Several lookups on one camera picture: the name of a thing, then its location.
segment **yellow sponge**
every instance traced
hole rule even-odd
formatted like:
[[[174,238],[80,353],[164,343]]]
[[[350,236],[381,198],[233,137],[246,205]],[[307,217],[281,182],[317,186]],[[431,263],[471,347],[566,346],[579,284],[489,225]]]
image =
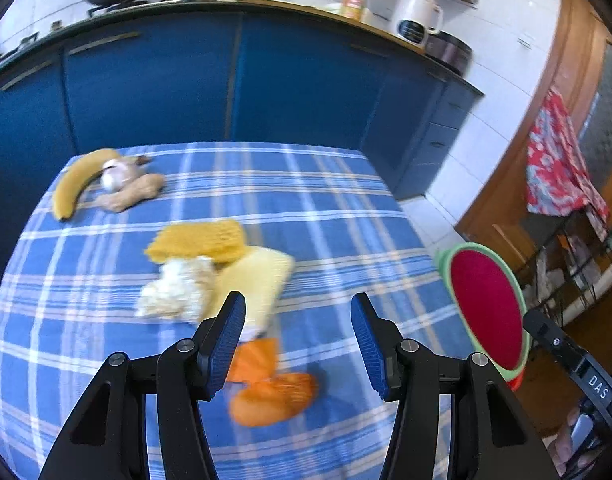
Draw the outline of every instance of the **yellow sponge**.
[[[280,251],[266,247],[250,247],[234,264],[217,273],[212,307],[206,317],[215,317],[231,290],[246,299],[246,321],[239,338],[249,341],[263,332],[277,297],[291,276],[295,260]]]
[[[174,224],[162,229],[144,253],[156,264],[195,256],[210,256],[217,264],[228,264],[246,253],[246,233],[233,219]]]

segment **white electric kettle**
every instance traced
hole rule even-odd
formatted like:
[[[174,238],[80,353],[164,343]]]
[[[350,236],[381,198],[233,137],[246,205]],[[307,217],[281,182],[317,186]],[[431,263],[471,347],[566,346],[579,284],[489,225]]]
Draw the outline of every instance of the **white electric kettle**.
[[[431,27],[433,15],[436,23]],[[417,46],[425,46],[428,34],[441,32],[443,10],[436,0],[397,0],[390,18],[390,32]]]

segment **banana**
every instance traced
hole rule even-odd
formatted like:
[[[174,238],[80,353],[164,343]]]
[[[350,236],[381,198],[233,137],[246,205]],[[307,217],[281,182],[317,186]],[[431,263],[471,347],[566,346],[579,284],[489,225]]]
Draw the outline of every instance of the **banana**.
[[[57,183],[52,194],[52,215],[57,220],[68,220],[75,212],[77,198],[84,187],[99,176],[106,161],[119,157],[121,155],[115,150],[104,148],[78,158]]]

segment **red floral cloth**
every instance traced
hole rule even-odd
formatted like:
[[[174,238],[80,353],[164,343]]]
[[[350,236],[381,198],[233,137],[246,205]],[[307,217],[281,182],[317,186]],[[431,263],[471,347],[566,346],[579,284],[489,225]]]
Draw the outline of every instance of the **red floral cloth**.
[[[608,219],[608,205],[590,181],[561,94],[550,89],[528,142],[528,211],[568,216],[589,203]]]

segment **hand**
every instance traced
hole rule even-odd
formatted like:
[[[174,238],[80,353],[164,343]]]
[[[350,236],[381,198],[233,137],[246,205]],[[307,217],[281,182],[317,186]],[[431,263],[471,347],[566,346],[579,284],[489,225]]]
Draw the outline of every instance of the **hand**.
[[[559,429],[555,439],[548,445],[548,452],[559,476],[564,475],[567,462],[572,458],[572,428],[577,423],[579,414],[579,408],[574,408],[568,413],[566,423]],[[596,449],[580,456],[577,461],[577,467],[586,467],[595,460],[600,452],[601,449]]]

